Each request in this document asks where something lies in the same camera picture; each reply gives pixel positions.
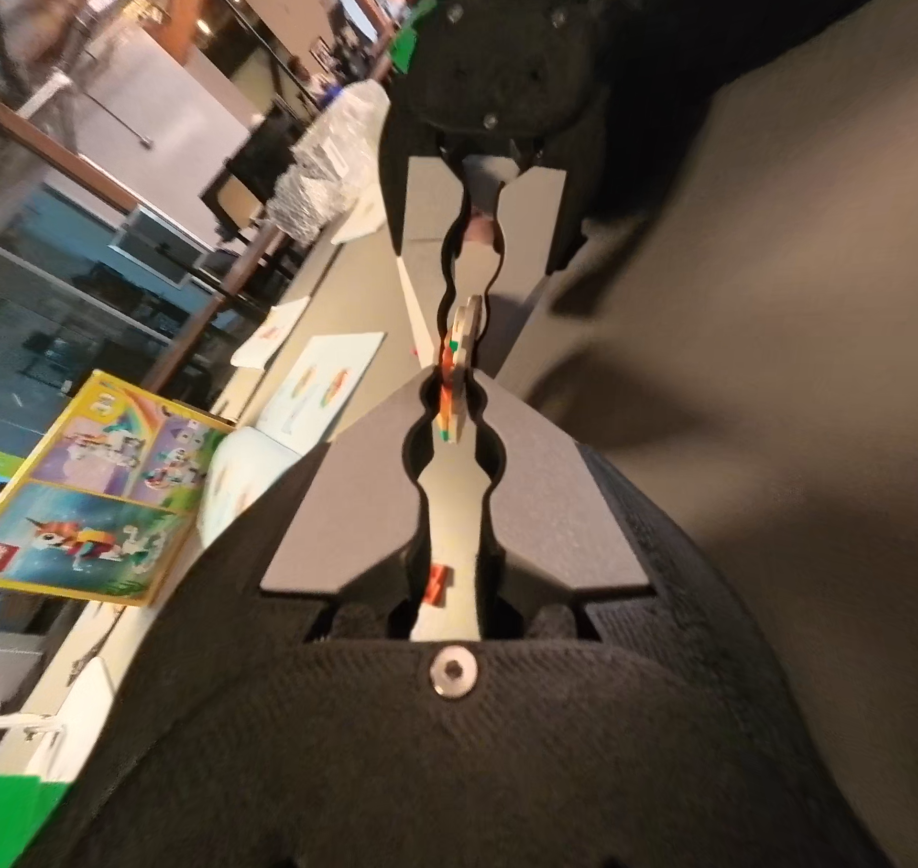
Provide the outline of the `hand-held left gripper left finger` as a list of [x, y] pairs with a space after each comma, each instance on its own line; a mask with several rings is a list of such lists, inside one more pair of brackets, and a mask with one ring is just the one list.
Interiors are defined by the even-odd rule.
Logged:
[[422, 370], [334, 438], [262, 576], [270, 594], [363, 605], [409, 638], [430, 575], [439, 373]]

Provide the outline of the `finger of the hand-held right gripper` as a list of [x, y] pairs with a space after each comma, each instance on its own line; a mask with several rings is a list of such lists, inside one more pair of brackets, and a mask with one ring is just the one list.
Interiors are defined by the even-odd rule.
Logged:
[[455, 301], [451, 238], [463, 214], [465, 188], [441, 159], [408, 159], [403, 238], [396, 269], [420, 369], [439, 360], [445, 321]]
[[499, 193], [495, 218], [502, 251], [476, 293], [483, 297], [483, 329], [476, 340], [475, 365], [496, 378], [548, 279], [558, 213], [567, 174], [534, 166]]

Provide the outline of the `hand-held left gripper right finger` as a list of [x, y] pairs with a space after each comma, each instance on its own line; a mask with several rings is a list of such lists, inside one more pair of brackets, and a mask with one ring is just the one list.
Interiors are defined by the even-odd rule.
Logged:
[[579, 443], [481, 370], [468, 404], [488, 480], [476, 556], [482, 638], [521, 637], [546, 607], [578, 618], [587, 604], [646, 594], [634, 540]]

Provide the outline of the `round multicolour lego build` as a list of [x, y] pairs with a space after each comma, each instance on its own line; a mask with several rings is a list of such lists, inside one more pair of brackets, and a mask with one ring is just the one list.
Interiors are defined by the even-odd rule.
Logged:
[[439, 403], [435, 422], [443, 443], [455, 445], [466, 428], [481, 422], [485, 392], [476, 380], [476, 352], [486, 325], [485, 295], [470, 296], [447, 321], [438, 362]]

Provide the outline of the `person's right forearm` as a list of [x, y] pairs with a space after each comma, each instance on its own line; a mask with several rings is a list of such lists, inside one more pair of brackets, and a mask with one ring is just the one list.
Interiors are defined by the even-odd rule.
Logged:
[[588, 219], [659, 208], [719, 89], [870, 0], [591, 0], [611, 84]]

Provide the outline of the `lego set box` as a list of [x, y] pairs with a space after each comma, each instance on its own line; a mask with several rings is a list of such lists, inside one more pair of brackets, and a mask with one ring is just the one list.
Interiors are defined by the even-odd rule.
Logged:
[[2, 491], [2, 590], [148, 606], [233, 428], [92, 371]]

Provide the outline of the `white paper sheet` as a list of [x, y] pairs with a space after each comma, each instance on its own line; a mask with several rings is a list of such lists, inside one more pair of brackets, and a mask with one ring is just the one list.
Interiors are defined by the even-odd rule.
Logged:
[[333, 245], [346, 245], [372, 236], [387, 227], [382, 189], [378, 181], [367, 186], [355, 201], [347, 218], [331, 238]]

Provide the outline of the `crumpled clear plastic bags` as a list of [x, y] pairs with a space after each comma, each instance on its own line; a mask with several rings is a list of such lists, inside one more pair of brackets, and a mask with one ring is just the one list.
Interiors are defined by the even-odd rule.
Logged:
[[351, 83], [293, 144], [292, 163], [278, 178], [266, 214], [295, 243], [312, 245], [378, 185], [378, 151], [389, 105], [380, 83]]

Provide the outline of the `open instruction booklet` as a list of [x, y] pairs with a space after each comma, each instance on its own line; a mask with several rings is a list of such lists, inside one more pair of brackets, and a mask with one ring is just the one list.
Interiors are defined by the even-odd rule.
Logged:
[[384, 338], [384, 332], [314, 336], [254, 424], [221, 441], [197, 516], [203, 548], [321, 443]]

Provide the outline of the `black chair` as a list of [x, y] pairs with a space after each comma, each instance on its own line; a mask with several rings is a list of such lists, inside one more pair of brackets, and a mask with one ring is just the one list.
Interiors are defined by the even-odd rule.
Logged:
[[258, 217], [279, 177], [293, 162], [293, 145], [312, 121], [276, 97], [247, 139], [224, 161], [199, 195], [217, 220], [222, 240], [241, 239]]

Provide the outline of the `closed instruction booklet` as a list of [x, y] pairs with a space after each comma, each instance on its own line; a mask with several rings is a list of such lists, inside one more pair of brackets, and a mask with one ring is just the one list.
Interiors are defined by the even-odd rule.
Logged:
[[266, 319], [231, 355], [229, 363], [236, 369], [264, 370], [269, 360], [284, 345], [306, 310], [311, 297], [277, 304]]

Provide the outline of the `green divided plastic bin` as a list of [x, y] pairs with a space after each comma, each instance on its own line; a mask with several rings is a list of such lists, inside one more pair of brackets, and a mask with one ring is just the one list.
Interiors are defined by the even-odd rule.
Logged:
[[1, 776], [1, 867], [17, 861], [70, 787], [36, 775]]

